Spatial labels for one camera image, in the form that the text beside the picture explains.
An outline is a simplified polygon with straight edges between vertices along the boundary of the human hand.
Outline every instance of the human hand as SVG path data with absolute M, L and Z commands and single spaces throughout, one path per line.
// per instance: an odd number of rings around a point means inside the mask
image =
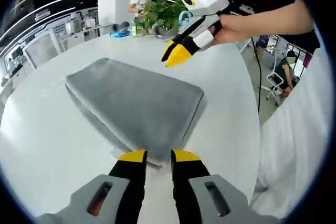
M 210 46 L 217 44 L 243 41 L 246 38 L 251 37 L 247 31 L 244 30 L 244 16 L 235 15 L 221 15 L 222 29 L 215 35 L 214 40 Z M 210 32 L 213 33 L 215 27 L 210 27 Z

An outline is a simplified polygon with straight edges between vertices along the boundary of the black cable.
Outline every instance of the black cable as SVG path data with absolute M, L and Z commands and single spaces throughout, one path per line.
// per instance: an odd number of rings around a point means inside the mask
M 258 98 L 258 113 L 259 113 L 259 111 L 260 111 L 260 93 L 261 93 L 261 66 L 260 66 L 260 61 L 259 61 L 259 58 L 258 58 L 256 45 L 254 44 L 254 41 L 253 41 L 252 37 L 251 37 L 251 41 L 252 41 L 254 53 L 255 53 L 256 58 L 257 58 L 258 66 L 259 66 L 259 76 L 260 76 L 260 78 L 259 78 L 259 98 Z

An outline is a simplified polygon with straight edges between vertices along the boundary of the white table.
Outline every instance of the white table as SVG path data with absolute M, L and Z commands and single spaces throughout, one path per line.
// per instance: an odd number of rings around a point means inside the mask
M 250 200 L 260 158 L 259 118 L 236 45 L 199 52 L 173 68 L 161 62 L 165 45 L 152 37 L 105 35 L 42 65 L 9 97 L 0 128 L 0 162 L 34 216 L 59 211 L 73 191 L 108 174 L 116 162 L 112 145 L 82 116 L 65 88 L 66 75 L 101 57 L 201 87 L 207 105 L 185 150 L 198 154 L 211 174 L 220 174 Z M 148 168 L 145 190 L 138 223 L 178 223 L 170 166 L 159 172 Z

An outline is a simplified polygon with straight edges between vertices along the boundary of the potted plant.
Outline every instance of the potted plant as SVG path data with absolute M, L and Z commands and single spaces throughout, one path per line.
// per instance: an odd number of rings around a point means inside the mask
M 144 6 L 144 15 L 141 16 L 138 25 L 142 27 L 146 33 L 152 30 L 153 26 L 160 27 L 161 32 L 166 33 L 174 29 L 178 32 L 178 16 L 184 10 L 187 10 L 181 0 L 175 3 L 168 1 L 147 2 Z

